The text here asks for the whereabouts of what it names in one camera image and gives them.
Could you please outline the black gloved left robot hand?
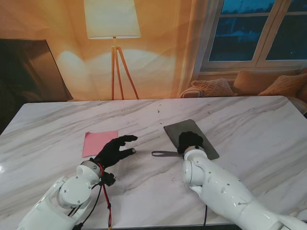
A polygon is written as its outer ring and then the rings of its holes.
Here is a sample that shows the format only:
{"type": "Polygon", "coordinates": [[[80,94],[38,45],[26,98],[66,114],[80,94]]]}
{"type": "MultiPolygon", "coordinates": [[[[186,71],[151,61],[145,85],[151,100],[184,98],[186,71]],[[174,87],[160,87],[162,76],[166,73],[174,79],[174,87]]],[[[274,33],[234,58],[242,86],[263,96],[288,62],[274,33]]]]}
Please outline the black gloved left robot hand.
{"type": "Polygon", "coordinates": [[[120,160],[133,155],[136,150],[134,148],[120,150],[127,142],[136,141],[138,139],[135,135],[124,135],[105,144],[103,149],[94,158],[96,163],[99,163],[104,169],[117,164],[120,160]]]}

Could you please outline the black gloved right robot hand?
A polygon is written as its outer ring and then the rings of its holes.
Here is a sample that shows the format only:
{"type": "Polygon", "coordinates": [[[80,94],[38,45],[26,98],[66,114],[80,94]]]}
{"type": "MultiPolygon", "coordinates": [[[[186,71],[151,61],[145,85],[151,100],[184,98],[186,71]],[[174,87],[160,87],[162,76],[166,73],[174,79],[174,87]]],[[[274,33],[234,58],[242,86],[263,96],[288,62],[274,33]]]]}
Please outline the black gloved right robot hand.
{"type": "Polygon", "coordinates": [[[179,154],[184,154],[186,149],[193,146],[203,148],[203,138],[191,131],[182,132],[179,135],[177,152],[179,154]]]}

